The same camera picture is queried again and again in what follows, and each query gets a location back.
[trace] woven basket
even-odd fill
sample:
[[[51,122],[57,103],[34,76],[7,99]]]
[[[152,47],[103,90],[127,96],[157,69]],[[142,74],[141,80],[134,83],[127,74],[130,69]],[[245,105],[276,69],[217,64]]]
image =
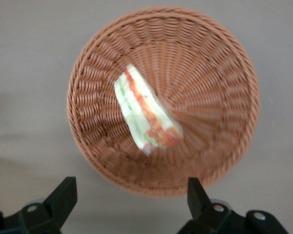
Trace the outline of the woven basket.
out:
[[[184,141],[144,155],[136,147],[113,83],[132,63],[184,130]],[[222,25],[180,7],[130,12],[84,47],[68,88],[75,141],[103,176],[130,191],[177,196],[189,176],[203,186],[235,165],[250,143],[259,111],[249,57]]]

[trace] gray surface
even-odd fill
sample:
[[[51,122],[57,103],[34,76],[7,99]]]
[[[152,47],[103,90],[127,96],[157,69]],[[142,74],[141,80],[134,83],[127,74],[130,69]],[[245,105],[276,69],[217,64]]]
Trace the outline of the gray surface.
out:
[[[65,234],[168,234],[190,219],[185,197],[145,198],[99,176],[66,117],[69,76],[87,41],[117,16],[159,4],[215,18],[257,71],[261,113],[251,147],[208,194],[242,215],[271,212],[293,234],[293,0],[0,0],[0,210],[10,215],[76,176],[79,201]]]

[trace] wicker basket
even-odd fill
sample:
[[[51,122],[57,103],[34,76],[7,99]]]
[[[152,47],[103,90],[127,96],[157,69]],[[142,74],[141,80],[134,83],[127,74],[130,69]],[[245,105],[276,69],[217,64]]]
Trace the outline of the wicker basket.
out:
[[[113,83],[134,64],[184,129],[184,141],[144,155],[136,147]],[[84,47],[68,88],[75,141],[103,176],[130,191],[177,196],[189,176],[203,186],[235,165],[250,143],[259,111],[249,57],[222,25],[180,7],[130,12]]]

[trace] plastic wrap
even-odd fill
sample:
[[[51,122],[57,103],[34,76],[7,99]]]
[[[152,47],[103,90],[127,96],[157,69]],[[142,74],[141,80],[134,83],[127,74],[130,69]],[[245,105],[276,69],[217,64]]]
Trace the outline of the plastic wrap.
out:
[[[157,147],[173,147],[183,139],[182,127],[167,113],[135,66],[126,67],[114,88],[133,140],[146,155]]]

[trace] screw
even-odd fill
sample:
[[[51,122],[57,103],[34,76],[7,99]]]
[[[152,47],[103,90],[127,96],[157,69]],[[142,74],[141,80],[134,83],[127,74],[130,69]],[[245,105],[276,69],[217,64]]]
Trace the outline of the screw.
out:
[[[259,219],[259,220],[265,220],[266,219],[266,216],[264,216],[262,213],[260,213],[260,212],[255,212],[254,213],[254,216],[255,216],[255,218],[257,218],[257,219]]]
[[[214,205],[214,209],[218,212],[223,212],[225,210],[221,205]]]
[[[36,205],[32,205],[30,207],[27,208],[27,212],[32,212],[32,211],[35,211],[37,209],[37,206]]]

